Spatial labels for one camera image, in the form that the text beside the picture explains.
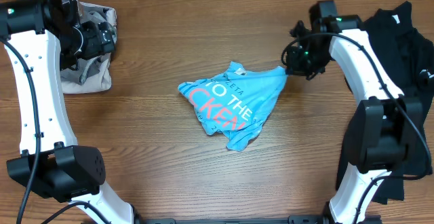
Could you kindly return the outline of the light blue printed t-shirt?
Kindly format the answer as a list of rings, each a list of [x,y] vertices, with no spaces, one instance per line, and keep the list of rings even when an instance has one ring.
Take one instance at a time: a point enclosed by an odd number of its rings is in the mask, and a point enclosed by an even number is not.
[[[278,66],[268,71],[249,71],[238,62],[211,78],[178,86],[193,106],[205,133],[221,133],[227,149],[243,151],[262,131],[285,87],[287,74]]]

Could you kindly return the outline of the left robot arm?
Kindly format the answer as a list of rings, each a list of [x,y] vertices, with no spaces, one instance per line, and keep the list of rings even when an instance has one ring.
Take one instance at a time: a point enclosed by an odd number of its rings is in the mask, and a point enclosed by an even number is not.
[[[101,152],[78,144],[66,112],[61,71],[115,49],[113,26],[82,22],[78,4],[1,4],[1,42],[13,66],[22,123],[20,155],[7,161],[7,173],[27,193],[80,208],[96,223],[140,223],[136,209],[107,183]]]

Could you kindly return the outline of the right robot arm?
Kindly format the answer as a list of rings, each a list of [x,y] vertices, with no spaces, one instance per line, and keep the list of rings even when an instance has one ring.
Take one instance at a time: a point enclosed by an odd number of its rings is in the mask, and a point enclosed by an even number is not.
[[[344,73],[357,108],[342,142],[348,160],[335,196],[319,215],[290,216],[289,223],[380,223],[366,216],[375,193],[392,172],[410,159],[416,142],[426,140],[419,127],[422,105],[404,95],[376,57],[357,15],[341,16],[333,0],[309,9],[311,28],[302,21],[290,31],[294,38],[281,61],[288,75],[311,80],[334,60]]]

